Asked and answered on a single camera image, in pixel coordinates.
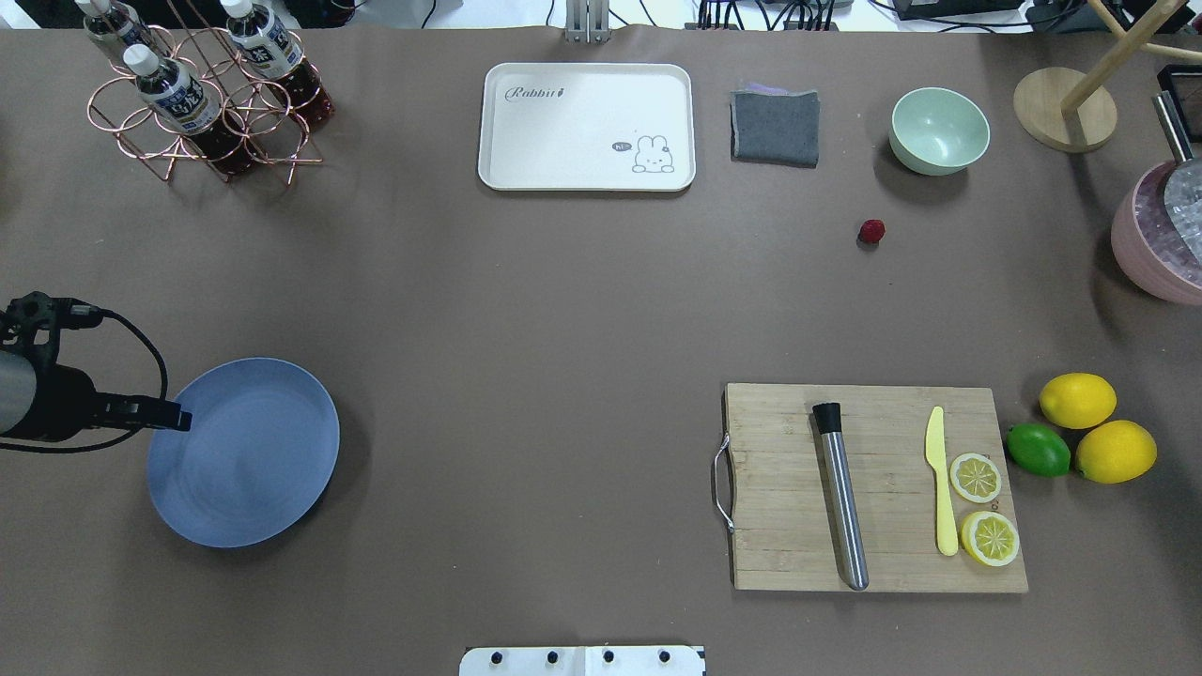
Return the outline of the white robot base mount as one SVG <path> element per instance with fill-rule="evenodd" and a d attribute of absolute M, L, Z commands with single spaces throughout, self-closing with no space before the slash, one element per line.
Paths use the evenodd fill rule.
<path fill-rule="evenodd" d="M 703 647 L 596 645 L 477 647 L 460 659 L 459 675 L 706 675 Z"/>

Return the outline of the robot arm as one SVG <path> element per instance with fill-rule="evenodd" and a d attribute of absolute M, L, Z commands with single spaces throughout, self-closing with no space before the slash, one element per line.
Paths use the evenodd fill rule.
<path fill-rule="evenodd" d="M 43 374 L 24 356 L 2 352 L 2 437 L 66 441 L 84 429 L 192 429 L 194 415 L 180 404 L 149 395 L 114 395 L 95 389 L 87 373 L 52 364 Z"/>

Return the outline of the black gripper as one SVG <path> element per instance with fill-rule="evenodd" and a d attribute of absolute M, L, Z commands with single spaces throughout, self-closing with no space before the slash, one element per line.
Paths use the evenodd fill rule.
<path fill-rule="evenodd" d="M 192 419 L 180 403 L 150 395 L 99 395 L 85 372 L 53 364 L 38 376 L 23 419 L 23 439 L 65 441 L 83 429 L 99 428 L 188 432 Z"/>

